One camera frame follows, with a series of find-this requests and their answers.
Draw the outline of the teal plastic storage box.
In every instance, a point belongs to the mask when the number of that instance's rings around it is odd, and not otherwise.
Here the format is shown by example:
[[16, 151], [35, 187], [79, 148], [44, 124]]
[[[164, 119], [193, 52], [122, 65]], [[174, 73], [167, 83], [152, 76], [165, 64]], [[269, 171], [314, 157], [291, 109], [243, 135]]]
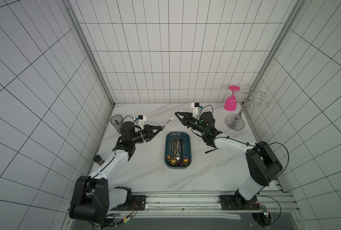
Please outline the teal plastic storage box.
[[170, 132], [165, 139], [164, 162], [171, 169], [186, 169], [191, 165], [191, 139], [185, 132]]

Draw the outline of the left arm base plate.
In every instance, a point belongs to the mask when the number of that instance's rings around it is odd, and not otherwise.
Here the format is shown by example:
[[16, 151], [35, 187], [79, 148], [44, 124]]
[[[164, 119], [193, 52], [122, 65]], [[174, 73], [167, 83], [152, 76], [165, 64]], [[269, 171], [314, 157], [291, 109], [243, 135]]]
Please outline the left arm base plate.
[[146, 195], [133, 195], [124, 204], [114, 207], [114, 211], [144, 211], [146, 205]]

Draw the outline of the purple bowl dark spoon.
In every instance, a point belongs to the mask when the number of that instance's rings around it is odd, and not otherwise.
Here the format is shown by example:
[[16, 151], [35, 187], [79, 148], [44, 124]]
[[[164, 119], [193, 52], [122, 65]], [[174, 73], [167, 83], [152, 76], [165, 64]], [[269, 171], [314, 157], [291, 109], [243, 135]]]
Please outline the purple bowl dark spoon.
[[185, 167], [188, 158], [185, 157], [184, 139], [179, 140], [179, 154], [180, 154], [179, 167]]

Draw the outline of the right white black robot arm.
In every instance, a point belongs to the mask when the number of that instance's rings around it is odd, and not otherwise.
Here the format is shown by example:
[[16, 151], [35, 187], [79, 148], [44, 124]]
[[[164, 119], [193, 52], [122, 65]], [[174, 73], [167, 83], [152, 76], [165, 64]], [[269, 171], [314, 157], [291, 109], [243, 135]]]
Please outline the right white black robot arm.
[[196, 131], [196, 135], [206, 145], [231, 152], [247, 162], [250, 176], [235, 192], [235, 202], [240, 206], [254, 201], [255, 196], [283, 171], [282, 164], [266, 142], [253, 144], [221, 136], [222, 132], [215, 128], [215, 119], [211, 111], [203, 112], [199, 117], [194, 117], [190, 112], [175, 112], [175, 117], [185, 127]]

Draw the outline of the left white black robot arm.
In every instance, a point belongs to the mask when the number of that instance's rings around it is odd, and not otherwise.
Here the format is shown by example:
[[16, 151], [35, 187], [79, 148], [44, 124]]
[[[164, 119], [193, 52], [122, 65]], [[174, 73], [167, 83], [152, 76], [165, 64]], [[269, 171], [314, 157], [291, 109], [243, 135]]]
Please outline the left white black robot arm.
[[165, 125], [143, 125], [136, 130], [133, 122], [124, 122], [121, 136], [118, 138], [109, 159], [102, 160], [96, 155], [95, 161], [101, 166], [88, 176], [80, 176], [75, 183], [69, 217], [91, 223], [104, 224], [109, 210], [131, 209], [135, 207], [132, 190], [128, 187], [111, 185], [119, 170], [132, 158], [136, 144], [151, 141], [164, 130]]

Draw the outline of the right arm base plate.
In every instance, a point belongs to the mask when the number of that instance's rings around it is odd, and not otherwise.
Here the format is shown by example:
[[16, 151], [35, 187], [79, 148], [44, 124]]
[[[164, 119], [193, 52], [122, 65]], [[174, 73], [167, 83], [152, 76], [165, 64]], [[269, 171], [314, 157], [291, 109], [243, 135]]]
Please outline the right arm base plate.
[[239, 197], [236, 195], [220, 195], [218, 197], [218, 202], [221, 204], [221, 209], [227, 211], [260, 210], [260, 206], [256, 204], [256, 201], [256, 196], [254, 196], [251, 200], [245, 200], [243, 197]]

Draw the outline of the short gold spoon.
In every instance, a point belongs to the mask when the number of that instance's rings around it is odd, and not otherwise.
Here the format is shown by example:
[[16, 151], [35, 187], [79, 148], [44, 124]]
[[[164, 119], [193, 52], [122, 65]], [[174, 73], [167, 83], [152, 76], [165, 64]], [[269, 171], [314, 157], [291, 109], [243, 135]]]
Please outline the short gold spoon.
[[168, 142], [168, 154], [167, 161], [171, 161], [173, 159], [173, 139], [170, 139]]

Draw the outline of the purple iridescent spoon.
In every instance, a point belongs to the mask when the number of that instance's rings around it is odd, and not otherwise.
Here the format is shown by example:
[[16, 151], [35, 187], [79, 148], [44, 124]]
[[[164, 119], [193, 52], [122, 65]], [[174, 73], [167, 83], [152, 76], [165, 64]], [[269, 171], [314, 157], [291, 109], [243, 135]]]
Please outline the purple iridescent spoon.
[[189, 158], [187, 157], [186, 154], [186, 148], [185, 148], [185, 141], [182, 141], [182, 163], [184, 166], [188, 166], [189, 165]]

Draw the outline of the long gold spoon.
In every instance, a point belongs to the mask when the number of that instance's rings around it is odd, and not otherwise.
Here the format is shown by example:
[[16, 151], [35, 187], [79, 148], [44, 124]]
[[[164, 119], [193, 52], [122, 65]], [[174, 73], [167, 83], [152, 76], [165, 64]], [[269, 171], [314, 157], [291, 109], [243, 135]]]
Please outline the long gold spoon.
[[176, 153], [177, 140], [178, 139], [173, 139], [173, 159], [170, 161], [170, 164], [172, 166], [176, 166], [179, 163], [179, 161], [176, 160], [176, 154], [175, 154]]

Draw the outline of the silver spoon clear handle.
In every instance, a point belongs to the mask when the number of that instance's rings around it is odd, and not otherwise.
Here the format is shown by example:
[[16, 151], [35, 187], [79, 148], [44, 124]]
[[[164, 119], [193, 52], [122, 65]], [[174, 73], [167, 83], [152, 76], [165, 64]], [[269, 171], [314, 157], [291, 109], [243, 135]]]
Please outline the silver spoon clear handle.
[[160, 124], [159, 126], [161, 127], [162, 130], [165, 130], [166, 125], [167, 125], [168, 123], [170, 123], [172, 120], [174, 120], [176, 117], [177, 117], [177, 116], [176, 116], [176, 113], [175, 113], [174, 116], [172, 116], [169, 120], [167, 120], [166, 122]]

